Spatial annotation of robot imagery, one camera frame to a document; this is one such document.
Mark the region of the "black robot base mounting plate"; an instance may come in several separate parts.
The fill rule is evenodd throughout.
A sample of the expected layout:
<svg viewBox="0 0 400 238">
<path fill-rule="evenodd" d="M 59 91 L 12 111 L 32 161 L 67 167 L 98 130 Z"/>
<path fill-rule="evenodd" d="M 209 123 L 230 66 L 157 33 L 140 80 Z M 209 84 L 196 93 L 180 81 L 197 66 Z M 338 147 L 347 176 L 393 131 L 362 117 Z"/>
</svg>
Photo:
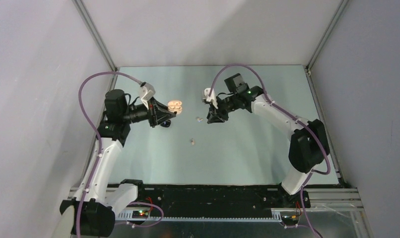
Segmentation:
<svg viewBox="0 0 400 238">
<path fill-rule="evenodd" d="M 264 215 L 275 209 L 310 208 L 308 192 L 286 193 L 280 185 L 145 184 L 137 202 L 159 206 L 164 215 Z"/>
</svg>

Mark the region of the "beige square earbud case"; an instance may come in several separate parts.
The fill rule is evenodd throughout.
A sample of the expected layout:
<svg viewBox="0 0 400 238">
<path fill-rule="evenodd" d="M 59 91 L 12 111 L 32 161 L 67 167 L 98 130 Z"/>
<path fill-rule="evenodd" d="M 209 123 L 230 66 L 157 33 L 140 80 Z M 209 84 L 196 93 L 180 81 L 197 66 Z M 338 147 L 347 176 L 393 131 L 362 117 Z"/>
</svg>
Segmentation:
<svg viewBox="0 0 400 238">
<path fill-rule="evenodd" d="M 178 115 L 183 110 L 182 104 L 183 103 L 180 100 L 171 100 L 167 103 L 167 109 L 168 111 L 176 113 Z"/>
</svg>

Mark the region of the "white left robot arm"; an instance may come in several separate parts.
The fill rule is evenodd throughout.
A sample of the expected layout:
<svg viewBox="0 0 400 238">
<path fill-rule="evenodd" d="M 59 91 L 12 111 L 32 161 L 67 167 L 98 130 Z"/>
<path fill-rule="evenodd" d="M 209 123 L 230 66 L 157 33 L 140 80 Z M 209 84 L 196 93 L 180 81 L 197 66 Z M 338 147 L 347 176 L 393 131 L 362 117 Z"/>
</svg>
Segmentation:
<svg viewBox="0 0 400 238">
<path fill-rule="evenodd" d="M 171 100 L 166 105 L 153 97 L 153 91 L 143 86 L 139 90 L 141 104 L 129 103 L 129 94 L 113 89 L 105 95 L 106 119 L 95 128 L 97 145 L 81 184 L 70 200 L 63 200 L 60 213 L 66 216 L 66 235 L 108 237 L 116 216 L 130 203 L 141 206 L 146 192 L 134 183 L 120 184 L 107 195 L 108 181 L 121 154 L 130 125 L 141 121 L 151 127 L 166 126 L 182 112 L 182 102 Z"/>
</svg>

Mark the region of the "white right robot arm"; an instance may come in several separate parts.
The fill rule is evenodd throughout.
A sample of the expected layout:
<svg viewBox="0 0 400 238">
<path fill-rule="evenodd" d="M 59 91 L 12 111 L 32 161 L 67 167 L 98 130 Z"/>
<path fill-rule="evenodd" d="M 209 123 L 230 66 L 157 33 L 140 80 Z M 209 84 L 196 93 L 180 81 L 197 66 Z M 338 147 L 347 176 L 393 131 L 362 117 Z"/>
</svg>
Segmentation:
<svg viewBox="0 0 400 238">
<path fill-rule="evenodd" d="M 319 120 L 307 120 L 279 106 L 260 86 L 249 87 L 241 74 L 227 79 L 229 90 L 226 98 L 220 98 L 212 88 L 205 88 L 202 100 L 209 105 L 207 123 L 223 123 L 229 120 L 229 113 L 236 110 L 261 116 L 287 136 L 290 142 L 288 159 L 290 169 L 281 182 L 279 203 L 291 207 L 298 201 L 298 192 L 316 173 L 316 166 L 326 162 L 328 174 L 331 171 L 328 156 L 329 143 L 324 124 Z"/>
</svg>

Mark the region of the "black glossy earbud charging case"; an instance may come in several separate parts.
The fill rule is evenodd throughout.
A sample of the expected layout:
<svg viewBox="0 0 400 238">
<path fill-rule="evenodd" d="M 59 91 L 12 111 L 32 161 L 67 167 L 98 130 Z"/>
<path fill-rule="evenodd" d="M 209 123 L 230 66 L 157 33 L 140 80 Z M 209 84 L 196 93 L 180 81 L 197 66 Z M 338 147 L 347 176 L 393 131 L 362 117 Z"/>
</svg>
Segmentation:
<svg viewBox="0 0 400 238">
<path fill-rule="evenodd" d="M 164 127 L 164 128 L 169 128 L 170 125 L 171 125 L 171 121 L 170 120 L 166 120 L 161 124 L 161 126 Z"/>
</svg>

